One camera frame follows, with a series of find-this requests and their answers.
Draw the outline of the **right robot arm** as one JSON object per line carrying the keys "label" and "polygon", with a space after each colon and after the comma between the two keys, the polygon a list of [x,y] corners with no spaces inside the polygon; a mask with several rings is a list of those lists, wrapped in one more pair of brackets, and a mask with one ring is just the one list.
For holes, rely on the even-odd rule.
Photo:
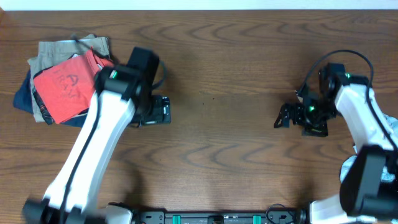
{"label": "right robot arm", "polygon": [[356,159],[338,195],[310,204],[310,223],[372,223],[397,218],[397,181],[382,181],[383,171],[397,175],[397,136],[374,99],[371,82],[346,72],[320,72],[321,98],[299,90],[301,103],[284,104],[274,123],[303,126],[310,136],[326,136],[327,121],[341,115],[356,147]]}

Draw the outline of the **light blue grey garment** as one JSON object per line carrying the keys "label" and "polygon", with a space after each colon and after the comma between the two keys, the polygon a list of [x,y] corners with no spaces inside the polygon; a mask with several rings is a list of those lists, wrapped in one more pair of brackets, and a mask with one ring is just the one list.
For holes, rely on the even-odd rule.
{"label": "light blue grey garment", "polygon": [[[386,121],[389,123],[390,127],[394,131],[394,136],[397,137],[397,118],[384,114]],[[349,170],[351,169],[354,161],[356,160],[357,156],[351,156],[347,160],[344,161],[343,165],[340,169],[340,182],[343,182],[345,177],[347,176]],[[396,179],[394,174],[391,174],[387,171],[387,168],[383,168],[382,175],[381,175],[381,182],[383,183],[392,183]]]}

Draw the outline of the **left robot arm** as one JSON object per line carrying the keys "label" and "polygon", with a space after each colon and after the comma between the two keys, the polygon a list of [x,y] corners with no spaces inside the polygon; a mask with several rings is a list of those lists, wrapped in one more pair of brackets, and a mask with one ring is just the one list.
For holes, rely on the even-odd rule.
{"label": "left robot arm", "polygon": [[104,67],[95,77],[85,123],[61,171],[41,201],[28,199],[27,223],[137,223],[121,203],[96,207],[105,170],[123,131],[130,125],[169,124],[170,101],[153,95],[158,63]]}

